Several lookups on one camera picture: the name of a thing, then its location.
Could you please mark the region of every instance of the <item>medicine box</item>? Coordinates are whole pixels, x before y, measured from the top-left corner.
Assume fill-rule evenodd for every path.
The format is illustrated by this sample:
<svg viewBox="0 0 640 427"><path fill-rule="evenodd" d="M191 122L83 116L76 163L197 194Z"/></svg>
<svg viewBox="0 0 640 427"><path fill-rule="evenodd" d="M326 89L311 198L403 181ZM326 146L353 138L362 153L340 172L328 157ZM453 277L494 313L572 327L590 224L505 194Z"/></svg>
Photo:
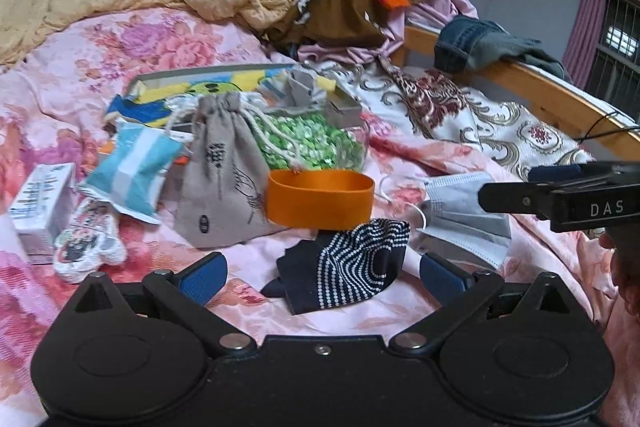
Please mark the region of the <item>medicine box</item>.
<svg viewBox="0 0 640 427"><path fill-rule="evenodd" d="M76 165L36 165L9 207L18 238L31 264L53 262L54 241L75 208Z"/></svg>

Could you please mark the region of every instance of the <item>blue gripper pad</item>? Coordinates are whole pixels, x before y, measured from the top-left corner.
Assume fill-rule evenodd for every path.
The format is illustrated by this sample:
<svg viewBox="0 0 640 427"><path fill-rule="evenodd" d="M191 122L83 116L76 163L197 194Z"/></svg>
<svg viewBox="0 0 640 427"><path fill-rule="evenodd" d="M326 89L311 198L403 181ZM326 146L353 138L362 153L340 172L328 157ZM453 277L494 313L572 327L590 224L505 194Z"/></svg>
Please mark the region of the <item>blue gripper pad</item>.
<svg viewBox="0 0 640 427"><path fill-rule="evenodd" d="M225 256L220 252L212 252L177 273L174 282L182 293L204 306L222 290L226 274Z"/></svg>
<svg viewBox="0 0 640 427"><path fill-rule="evenodd" d="M583 176L579 165L533 167L527 175L529 183L567 182Z"/></svg>
<svg viewBox="0 0 640 427"><path fill-rule="evenodd" d="M420 258L420 281L445 306L473 284L473 276L442 257L428 252Z"/></svg>

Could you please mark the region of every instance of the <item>orange elastic band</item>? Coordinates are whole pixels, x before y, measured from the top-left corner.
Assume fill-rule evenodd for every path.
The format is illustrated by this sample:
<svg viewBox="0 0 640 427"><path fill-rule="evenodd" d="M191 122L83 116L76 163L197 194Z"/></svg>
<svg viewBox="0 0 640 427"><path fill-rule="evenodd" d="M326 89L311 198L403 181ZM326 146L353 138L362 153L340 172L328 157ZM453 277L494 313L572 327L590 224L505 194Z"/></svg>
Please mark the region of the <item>orange elastic band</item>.
<svg viewBox="0 0 640 427"><path fill-rule="evenodd" d="M354 171L271 171L267 218L292 229L351 230L371 218L374 187Z"/></svg>

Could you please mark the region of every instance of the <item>cable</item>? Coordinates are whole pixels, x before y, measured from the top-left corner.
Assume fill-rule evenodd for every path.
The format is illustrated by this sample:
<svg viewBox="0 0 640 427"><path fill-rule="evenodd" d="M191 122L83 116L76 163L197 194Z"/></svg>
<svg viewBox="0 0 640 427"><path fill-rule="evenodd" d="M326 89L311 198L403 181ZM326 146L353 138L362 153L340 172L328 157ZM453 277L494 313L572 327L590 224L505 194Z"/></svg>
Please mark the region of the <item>cable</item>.
<svg viewBox="0 0 640 427"><path fill-rule="evenodd" d="M611 131L605 131L605 132L601 132L601 133L597 133L597 134L592 134L590 136L591 131L593 131L593 129L597 126L597 124L599 124L602 120L605 120L606 118L609 118L610 116L615 116L617 114L620 114L620 110L614 110L611 112L608 112L607 114L603 114L601 117L599 117L591 127L589 127L589 130L584 134L584 136L581 136L579 138L576 138L575 140L578 142L578 145L582 145L583 142L585 142L586 140L593 140L596 138L603 138L605 136L611 136L613 134L618 134L621 132L629 132L629 131L640 131L640 125L631 125L628 127L621 127L619 129L614 129Z"/></svg>
<svg viewBox="0 0 640 427"><path fill-rule="evenodd" d="M597 126L597 124L599 124L602 120L604 120L605 118L609 118L610 116L615 116L617 114L620 114L620 111L618 109L615 109L611 112L608 112L607 114L603 114L600 118L598 118L591 127L589 127L589 130L584 134L584 136L582 138L578 138L576 141L578 142L578 145L581 145L582 142L584 142L585 140L590 139L589 137L589 133L591 131L593 131L595 129L595 127Z"/></svg>
<svg viewBox="0 0 640 427"><path fill-rule="evenodd" d="M588 138L584 138L582 141L593 140L594 138L602 138L604 136L611 136L612 134L618 134L620 132L627 132L627 131L640 131L640 125L635 125L632 127L623 127L621 129L614 129L613 131L601 132L599 134L594 134L593 136L590 136Z"/></svg>

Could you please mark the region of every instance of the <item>drawstring bag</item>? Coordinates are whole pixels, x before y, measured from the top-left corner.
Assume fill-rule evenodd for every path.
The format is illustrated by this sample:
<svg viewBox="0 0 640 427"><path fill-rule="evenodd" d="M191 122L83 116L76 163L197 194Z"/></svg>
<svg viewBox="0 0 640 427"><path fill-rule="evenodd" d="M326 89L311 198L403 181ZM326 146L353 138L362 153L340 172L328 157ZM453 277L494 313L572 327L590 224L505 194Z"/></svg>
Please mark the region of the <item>drawstring bag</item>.
<svg viewBox="0 0 640 427"><path fill-rule="evenodd" d="M178 111L167 128L185 115ZM262 120L269 133L289 140L290 148L279 149L256 123ZM186 166L182 193L175 216L175 231L196 248L223 248L284 228L264 213L264 191L269 167L254 134L271 151L299 171L306 166L297 143L273 125L259 107L238 92L204 96L191 122L193 146Z"/></svg>

